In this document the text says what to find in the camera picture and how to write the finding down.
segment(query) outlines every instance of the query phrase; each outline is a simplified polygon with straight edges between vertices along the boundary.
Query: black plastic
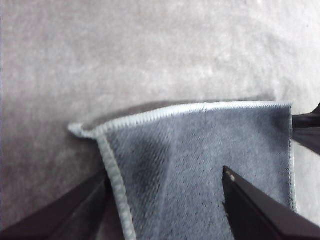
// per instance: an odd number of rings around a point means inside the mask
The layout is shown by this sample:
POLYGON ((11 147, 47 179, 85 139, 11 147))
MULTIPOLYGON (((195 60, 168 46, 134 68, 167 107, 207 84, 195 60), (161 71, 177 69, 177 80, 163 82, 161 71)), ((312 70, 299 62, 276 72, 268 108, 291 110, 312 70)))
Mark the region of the black plastic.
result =
POLYGON ((320 227, 223 167, 224 208, 235 240, 320 240, 320 227))
POLYGON ((59 200, 0 232, 0 240, 91 240, 106 205, 106 172, 95 176, 59 200))

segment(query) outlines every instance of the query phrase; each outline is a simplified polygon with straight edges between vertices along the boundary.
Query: wrinkled cloth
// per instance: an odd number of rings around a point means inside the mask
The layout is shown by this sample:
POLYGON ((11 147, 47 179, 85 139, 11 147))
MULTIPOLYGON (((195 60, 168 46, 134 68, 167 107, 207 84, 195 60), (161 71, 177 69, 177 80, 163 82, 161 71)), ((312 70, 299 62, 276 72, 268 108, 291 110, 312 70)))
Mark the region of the wrinkled cloth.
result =
POLYGON ((69 129, 98 141, 126 240, 233 239, 224 165, 296 210, 288 103, 184 104, 69 129))

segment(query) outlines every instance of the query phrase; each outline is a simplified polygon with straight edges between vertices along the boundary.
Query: microfiber towel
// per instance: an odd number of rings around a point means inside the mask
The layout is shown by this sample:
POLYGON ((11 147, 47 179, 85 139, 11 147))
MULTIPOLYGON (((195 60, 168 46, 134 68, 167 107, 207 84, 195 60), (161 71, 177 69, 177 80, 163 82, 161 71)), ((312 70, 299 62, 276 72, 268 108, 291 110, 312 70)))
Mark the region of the microfiber towel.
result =
POLYGON ((232 240, 223 165, 296 210, 289 103, 183 104, 69 130, 97 140, 126 240, 232 240))

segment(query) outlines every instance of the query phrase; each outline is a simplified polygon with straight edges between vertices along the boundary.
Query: table surface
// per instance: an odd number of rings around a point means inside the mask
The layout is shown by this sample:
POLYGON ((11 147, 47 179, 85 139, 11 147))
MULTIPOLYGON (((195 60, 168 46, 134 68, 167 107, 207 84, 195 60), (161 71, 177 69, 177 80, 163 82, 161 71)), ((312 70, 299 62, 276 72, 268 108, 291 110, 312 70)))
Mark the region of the table surface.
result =
MULTIPOLYGON (((68 123, 188 102, 286 100, 311 112, 319 11, 317 0, 2 0, 1 227, 103 166, 68 123)), ((298 210, 320 225, 320 157, 293 148, 298 210)))

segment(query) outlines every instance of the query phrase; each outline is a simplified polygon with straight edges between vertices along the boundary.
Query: gray fabric surface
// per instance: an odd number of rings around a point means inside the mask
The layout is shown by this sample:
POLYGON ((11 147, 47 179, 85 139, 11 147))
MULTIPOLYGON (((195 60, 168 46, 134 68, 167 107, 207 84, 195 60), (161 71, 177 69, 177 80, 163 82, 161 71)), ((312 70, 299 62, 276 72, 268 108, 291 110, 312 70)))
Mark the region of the gray fabric surface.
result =
MULTIPOLYGON (((289 100, 293 114, 312 111, 319 8, 318 0, 2 0, 1 227, 102 166, 97 145, 69 134, 70 122, 171 102, 289 100)), ((299 211, 320 224, 319 156, 294 149, 299 211)))
POLYGON ((137 239, 231 240, 223 165, 291 207, 291 130, 291 107, 282 105, 178 114, 102 134, 123 177, 137 239))

